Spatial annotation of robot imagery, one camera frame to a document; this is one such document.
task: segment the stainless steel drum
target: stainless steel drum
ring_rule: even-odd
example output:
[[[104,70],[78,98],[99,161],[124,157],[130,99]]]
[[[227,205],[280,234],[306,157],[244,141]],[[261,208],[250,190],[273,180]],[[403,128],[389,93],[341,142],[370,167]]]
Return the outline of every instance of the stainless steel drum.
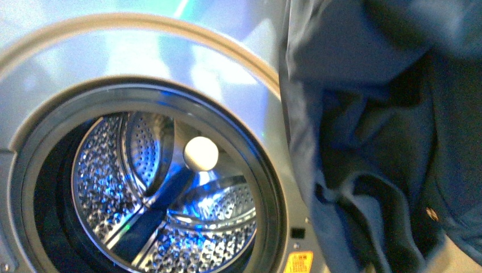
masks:
[[[76,215],[105,255],[130,263],[126,269],[218,272],[252,245],[255,203],[240,168],[224,151],[218,167],[188,170],[173,158],[185,148],[186,129],[159,114],[113,114],[97,120],[79,144],[70,177]],[[191,129],[190,135],[200,133]],[[190,174],[179,179],[180,172]],[[181,190],[161,191],[170,180]],[[156,207],[165,199],[173,201]],[[161,224],[149,237],[136,234],[145,230],[130,232],[146,212]],[[125,237],[144,237],[132,261],[115,253]]]

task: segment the dark fabric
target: dark fabric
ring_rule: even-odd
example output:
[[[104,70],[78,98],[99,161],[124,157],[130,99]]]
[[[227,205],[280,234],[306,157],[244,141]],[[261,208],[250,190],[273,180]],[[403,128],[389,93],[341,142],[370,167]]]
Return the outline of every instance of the dark fabric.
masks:
[[[290,4],[289,151],[333,273],[422,272],[443,232],[482,264],[481,4],[447,2],[440,18],[431,1]],[[443,39],[454,18],[471,43]]]

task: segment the clothing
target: clothing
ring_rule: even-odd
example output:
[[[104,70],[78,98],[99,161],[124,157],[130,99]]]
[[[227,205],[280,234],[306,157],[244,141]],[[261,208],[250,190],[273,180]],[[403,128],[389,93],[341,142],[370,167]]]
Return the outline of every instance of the clothing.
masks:
[[[482,2],[288,9],[289,151],[331,272],[422,272],[444,233],[482,264]]]

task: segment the yellow warning label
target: yellow warning label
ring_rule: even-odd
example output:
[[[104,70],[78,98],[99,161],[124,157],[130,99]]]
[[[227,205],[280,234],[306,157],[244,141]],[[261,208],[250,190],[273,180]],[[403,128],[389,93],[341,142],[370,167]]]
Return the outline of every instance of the yellow warning label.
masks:
[[[313,252],[300,251],[289,254],[284,273],[310,273]]]

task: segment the navy jacket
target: navy jacket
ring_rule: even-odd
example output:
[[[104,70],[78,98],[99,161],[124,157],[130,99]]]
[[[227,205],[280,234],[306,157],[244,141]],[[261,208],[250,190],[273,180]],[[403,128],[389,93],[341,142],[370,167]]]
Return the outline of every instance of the navy jacket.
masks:
[[[332,273],[482,264],[482,2],[292,0],[281,99]]]

